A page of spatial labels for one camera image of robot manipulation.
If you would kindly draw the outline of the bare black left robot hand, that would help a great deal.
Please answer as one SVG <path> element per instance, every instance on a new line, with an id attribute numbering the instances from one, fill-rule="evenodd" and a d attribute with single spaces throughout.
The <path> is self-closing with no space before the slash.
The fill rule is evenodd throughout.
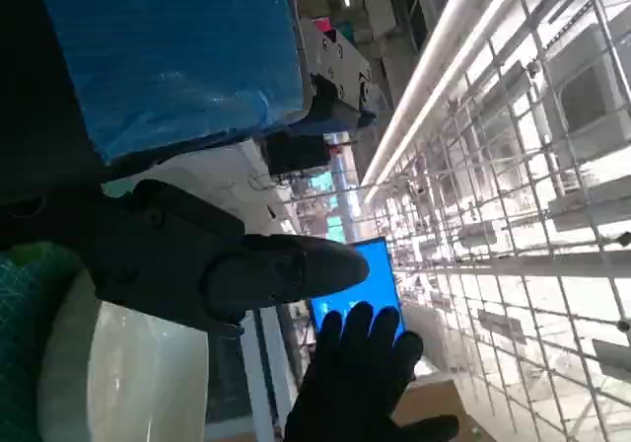
<path id="1" fill-rule="evenodd" d="M 274 174 L 315 167 L 325 134 L 372 122 L 372 82 L 292 0 L 1 0 L 1 246 L 69 249 L 101 300 L 203 331 L 345 290 L 369 274 L 347 245 L 102 186 L 250 138 Z"/>

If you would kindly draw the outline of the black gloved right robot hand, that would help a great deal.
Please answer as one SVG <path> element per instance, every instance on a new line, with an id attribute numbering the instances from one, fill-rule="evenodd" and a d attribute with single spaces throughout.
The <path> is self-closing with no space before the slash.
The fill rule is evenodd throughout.
<path id="1" fill-rule="evenodd" d="M 377 314 L 367 302 L 342 317 L 323 319 L 314 358 L 287 416 L 286 441 L 451 441 L 456 416 L 445 414 L 404 426 L 391 415 L 423 353 L 420 336 L 397 334 L 399 311 Z"/>

